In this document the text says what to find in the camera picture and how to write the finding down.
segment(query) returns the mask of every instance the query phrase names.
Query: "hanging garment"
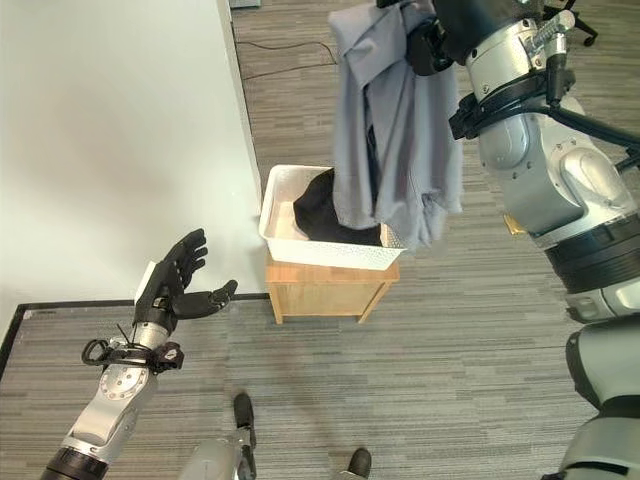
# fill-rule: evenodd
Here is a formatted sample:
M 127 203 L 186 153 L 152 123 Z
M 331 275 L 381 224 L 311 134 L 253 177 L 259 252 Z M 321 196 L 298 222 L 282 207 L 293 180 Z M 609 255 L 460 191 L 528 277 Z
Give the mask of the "hanging garment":
M 449 129 L 457 109 L 454 69 L 419 77 L 405 60 L 407 35 L 434 18 L 431 6 L 418 10 L 412 3 L 329 15 L 341 58 L 338 219 L 355 229 L 386 223 L 410 249 L 439 239 L 447 213 L 461 211 L 462 145 Z M 367 155 L 371 128 L 377 172 Z
M 311 180 L 302 196 L 293 202 L 298 228 L 306 233 L 309 240 L 318 242 L 382 246 L 380 225 L 354 230 L 338 223 L 333 208 L 333 182 L 334 172 L 329 169 Z

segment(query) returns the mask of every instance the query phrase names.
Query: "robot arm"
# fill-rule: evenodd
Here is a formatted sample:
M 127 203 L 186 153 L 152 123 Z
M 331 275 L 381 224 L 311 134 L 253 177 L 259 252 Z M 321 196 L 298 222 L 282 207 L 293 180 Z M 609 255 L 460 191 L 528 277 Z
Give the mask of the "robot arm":
M 562 12 L 541 29 L 537 0 L 434 0 L 442 50 L 466 66 L 473 94 L 451 119 L 479 137 L 512 227 L 529 233 L 567 288 L 571 316 L 589 323 L 566 355 L 576 390 L 599 411 L 576 434 L 552 479 L 640 478 L 640 216 L 619 170 L 637 165 L 640 138 L 586 116 L 566 93 Z M 626 147 L 614 165 L 588 134 Z
M 157 389 L 157 376 L 182 367 L 180 345 L 168 342 L 179 319 L 199 318 L 224 308 L 235 281 L 213 292 L 184 293 L 204 266 L 202 229 L 178 242 L 158 264 L 151 263 L 136 295 L 130 337 L 91 340 L 82 352 L 87 365 L 104 367 L 98 391 L 62 441 L 42 480 L 99 480 L 133 433 L 139 411 Z

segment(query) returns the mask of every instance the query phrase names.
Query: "wooden table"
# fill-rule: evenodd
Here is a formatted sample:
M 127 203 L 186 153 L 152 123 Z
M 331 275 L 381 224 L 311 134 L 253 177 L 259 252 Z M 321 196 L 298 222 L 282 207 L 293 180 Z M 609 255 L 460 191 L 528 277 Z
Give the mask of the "wooden table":
M 267 259 L 267 288 L 276 323 L 285 316 L 358 317 L 364 323 L 400 279 L 398 262 L 385 271 L 320 267 Z

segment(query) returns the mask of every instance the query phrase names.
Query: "plastic basket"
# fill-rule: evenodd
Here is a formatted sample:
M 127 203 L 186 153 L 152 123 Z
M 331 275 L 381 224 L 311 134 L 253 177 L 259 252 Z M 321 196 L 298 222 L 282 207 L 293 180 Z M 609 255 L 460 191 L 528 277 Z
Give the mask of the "plastic basket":
M 329 167 L 276 165 L 269 173 L 260 215 L 260 235 L 267 241 L 274 260 L 330 267 L 386 270 L 404 251 L 386 225 L 382 225 L 382 247 L 351 243 L 316 242 L 298 229 L 293 202 L 309 182 Z

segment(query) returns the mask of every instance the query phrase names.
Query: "white wall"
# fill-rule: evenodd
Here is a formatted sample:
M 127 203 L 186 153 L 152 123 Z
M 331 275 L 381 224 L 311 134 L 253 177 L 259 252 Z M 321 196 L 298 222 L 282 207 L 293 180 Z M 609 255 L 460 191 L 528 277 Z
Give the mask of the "white wall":
M 200 226 L 192 288 L 264 291 L 229 19 L 224 0 L 2 1 L 0 336 L 18 303 L 133 298 Z

